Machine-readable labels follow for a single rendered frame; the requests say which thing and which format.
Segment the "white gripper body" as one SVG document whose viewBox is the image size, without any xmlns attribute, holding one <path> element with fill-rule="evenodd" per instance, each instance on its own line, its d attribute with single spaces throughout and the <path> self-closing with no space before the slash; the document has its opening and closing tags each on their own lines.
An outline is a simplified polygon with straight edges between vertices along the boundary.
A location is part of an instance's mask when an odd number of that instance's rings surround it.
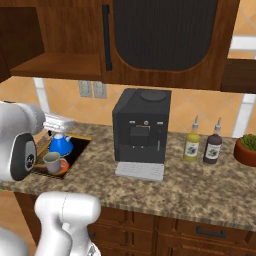
<svg viewBox="0 0 256 256">
<path fill-rule="evenodd" d="M 46 113 L 43 126 L 53 132 L 68 132 L 74 127 L 74 121 L 67 117 Z"/>
</svg>

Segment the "blue kettle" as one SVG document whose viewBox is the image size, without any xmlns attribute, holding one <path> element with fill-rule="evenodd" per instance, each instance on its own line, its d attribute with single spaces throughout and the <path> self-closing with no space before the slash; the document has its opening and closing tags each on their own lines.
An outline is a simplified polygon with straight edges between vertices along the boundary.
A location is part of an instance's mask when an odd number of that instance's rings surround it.
<svg viewBox="0 0 256 256">
<path fill-rule="evenodd" d="M 49 151 L 58 152 L 61 156 L 69 155 L 73 150 L 73 144 L 71 142 L 70 136 L 65 136 L 64 134 L 57 133 L 52 137 Z"/>
</svg>

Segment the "grey mug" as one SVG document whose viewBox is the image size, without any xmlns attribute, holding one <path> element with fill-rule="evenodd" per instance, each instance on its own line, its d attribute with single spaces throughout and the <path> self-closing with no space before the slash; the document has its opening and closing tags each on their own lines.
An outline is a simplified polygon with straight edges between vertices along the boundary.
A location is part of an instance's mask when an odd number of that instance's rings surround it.
<svg viewBox="0 0 256 256">
<path fill-rule="evenodd" d="M 49 152 L 43 157 L 44 164 L 50 174 L 69 169 L 69 163 L 58 152 Z"/>
</svg>

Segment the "wooden cabinet door, dark panel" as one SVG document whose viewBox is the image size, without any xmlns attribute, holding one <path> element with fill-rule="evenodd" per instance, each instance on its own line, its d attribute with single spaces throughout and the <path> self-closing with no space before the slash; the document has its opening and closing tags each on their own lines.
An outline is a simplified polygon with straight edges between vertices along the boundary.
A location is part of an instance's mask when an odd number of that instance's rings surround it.
<svg viewBox="0 0 256 256">
<path fill-rule="evenodd" d="M 240 0 L 99 0 L 106 83 L 218 90 Z M 109 5 L 106 71 L 102 5 Z"/>
</svg>

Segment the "black coffee machine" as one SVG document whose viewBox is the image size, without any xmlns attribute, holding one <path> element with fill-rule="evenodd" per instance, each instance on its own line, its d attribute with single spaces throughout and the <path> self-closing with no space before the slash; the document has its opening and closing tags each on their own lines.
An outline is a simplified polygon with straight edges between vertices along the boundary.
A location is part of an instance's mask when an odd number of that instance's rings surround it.
<svg viewBox="0 0 256 256">
<path fill-rule="evenodd" d="M 163 180 L 170 102 L 168 90 L 123 91 L 112 111 L 116 175 Z"/>
</svg>

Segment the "wooden drawer front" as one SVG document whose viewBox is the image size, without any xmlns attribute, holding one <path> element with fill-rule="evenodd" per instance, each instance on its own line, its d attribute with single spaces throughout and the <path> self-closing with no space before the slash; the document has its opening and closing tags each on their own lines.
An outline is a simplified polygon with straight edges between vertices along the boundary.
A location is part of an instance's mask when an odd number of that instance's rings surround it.
<svg viewBox="0 0 256 256">
<path fill-rule="evenodd" d="M 102 208 L 98 221 L 145 231 L 152 231 L 156 226 L 156 218 L 153 215 L 108 207 Z"/>
<path fill-rule="evenodd" d="M 225 230 L 226 238 L 218 238 L 197 234 L 196 226 L 200 226 L 203 230 L 215 232 Z M 172 219 L 168 217 L 159 218 L 158 230 L 161 233 L 167 235 L 179 234 L 202 241 L 214 241 L 217 243 L 237 245 L 239 247 L 256 250 L 256 231 L 240 230 L 206 223 Z"/>
</svg>

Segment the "yellow bottle with spout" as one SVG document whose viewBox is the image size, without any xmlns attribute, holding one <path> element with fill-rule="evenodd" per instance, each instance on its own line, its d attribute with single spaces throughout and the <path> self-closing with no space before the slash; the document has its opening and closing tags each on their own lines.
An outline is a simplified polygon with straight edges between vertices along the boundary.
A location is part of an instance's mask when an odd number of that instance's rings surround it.
<svg viewBox="0 0 256 256">
<path fill-rule="evenodd" d="M 198 148 L 200 143 L 200 136 L 198 134 L 198 118 L 192 124 L 191 132 L 186 136 L 186 142 L 184 146 L 183 159 L 189 162 L 193 162 L 197 159 Z"/>
</svg>

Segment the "dark brown bottle with spout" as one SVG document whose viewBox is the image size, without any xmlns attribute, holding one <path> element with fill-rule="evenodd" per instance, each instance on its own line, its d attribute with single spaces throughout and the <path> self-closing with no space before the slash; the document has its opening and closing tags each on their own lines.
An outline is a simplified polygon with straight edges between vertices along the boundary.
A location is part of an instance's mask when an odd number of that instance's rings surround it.
<svg viewBox="0 0 256 256">
<path fill-rule="evenodd" d="M 209 165 L 217 163 L 221 145 L 222 137 L 220 136 L 221 119 L 218 119 L 217 124 L 214 127 L 214 132 L 207 138 L 203 162 Z"/>
</svg>

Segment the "potted plant in terracotta pot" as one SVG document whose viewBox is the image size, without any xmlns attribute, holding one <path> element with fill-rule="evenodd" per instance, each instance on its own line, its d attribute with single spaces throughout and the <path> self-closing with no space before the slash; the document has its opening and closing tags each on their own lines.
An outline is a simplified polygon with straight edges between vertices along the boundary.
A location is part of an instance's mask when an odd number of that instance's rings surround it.
<svg viewBox="0 0 256 256">
<path fill-rule="evenodd" d="M 239 138 L 235 143 L 234 157 L 246 166 L 256 167 L 256 135 L 246 134 Z"/>
</svg>

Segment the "white wall trim post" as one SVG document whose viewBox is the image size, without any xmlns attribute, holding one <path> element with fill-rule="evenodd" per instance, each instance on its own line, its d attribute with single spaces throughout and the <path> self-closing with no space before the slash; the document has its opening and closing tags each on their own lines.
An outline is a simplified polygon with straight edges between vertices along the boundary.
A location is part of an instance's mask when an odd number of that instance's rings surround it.
<svg viewBox="0 0 256 256">
<path fill-rule="evenodd" d="M 44 86 L 44 81 L 42 78 L 37 78 L 37 77 L 34 77 L 33 81 L 34 81 L 34 86 L 36 89 L 37 97 L 38 97 L 38 100 L 40 103 L 40 107 L 44 112 L 49 113 L 50 108 L 49 108 L 49 104 L 48 104 L 47 93 L 46 93 L 46 89 Z"/>
</svg>

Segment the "grey wall outlet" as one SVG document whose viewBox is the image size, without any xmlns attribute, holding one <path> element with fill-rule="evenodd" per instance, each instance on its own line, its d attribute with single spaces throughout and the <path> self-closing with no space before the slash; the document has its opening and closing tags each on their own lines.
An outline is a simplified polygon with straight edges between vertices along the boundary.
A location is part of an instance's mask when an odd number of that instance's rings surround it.
<svg viewBox="0 0 256 256">
<path fill-rule="evenodd" d="M 80 91 L 81 97 L 87 97 L 87 98 L 92 97 L 92 85 L 90 81 L 79 80 L 78 85 L 79 85 L 79 91 Z"/>
<path fill-rule="evenodd" d="M 107 98 L 107 89 L 104 83 L 102 83 L 101 81 L 94 81 L 93 87 L 94 87 L 95 98 L 102 98 L 102 99 Z"/>
</svg>

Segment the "wooden wall cabinet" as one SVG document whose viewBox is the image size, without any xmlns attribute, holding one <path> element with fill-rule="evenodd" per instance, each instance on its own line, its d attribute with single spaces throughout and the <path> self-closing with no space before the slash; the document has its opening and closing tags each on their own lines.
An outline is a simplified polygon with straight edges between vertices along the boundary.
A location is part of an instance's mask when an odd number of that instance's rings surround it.
<svg viewBox="0 0 256 256">
<path fill-rule="evenodd" d="M 0 82 L 101 78 L 99 0 L 0 0 Z"/>
</svg>

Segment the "dark wooden wall shelf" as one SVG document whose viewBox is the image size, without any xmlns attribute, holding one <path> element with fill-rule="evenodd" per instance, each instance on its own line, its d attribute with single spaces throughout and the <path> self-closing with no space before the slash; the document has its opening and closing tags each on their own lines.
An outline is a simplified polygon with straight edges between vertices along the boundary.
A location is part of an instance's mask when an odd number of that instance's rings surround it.
<svg viewBox="0 0 256 256">
<path fill-rule="evenodd" d="M 220 91 L 256 94 L 256 60 L 228 59 Z"/>
</svg>

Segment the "white window frame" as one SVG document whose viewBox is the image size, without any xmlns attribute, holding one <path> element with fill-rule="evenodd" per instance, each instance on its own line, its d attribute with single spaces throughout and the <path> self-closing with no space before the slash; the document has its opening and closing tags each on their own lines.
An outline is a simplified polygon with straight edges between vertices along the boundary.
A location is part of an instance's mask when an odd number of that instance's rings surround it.
<svg viewBox="0 0 256 256">
<path fill-rule="evenodd" d="M 233 36 L 231 51 L 252 51 L 256 60 L 256 36 Z M 248 123 L 256 101 L 256 94 L 244 93 L 232 131 L 233 138 L 242 137 L 247 130 Z"/>
</svg>

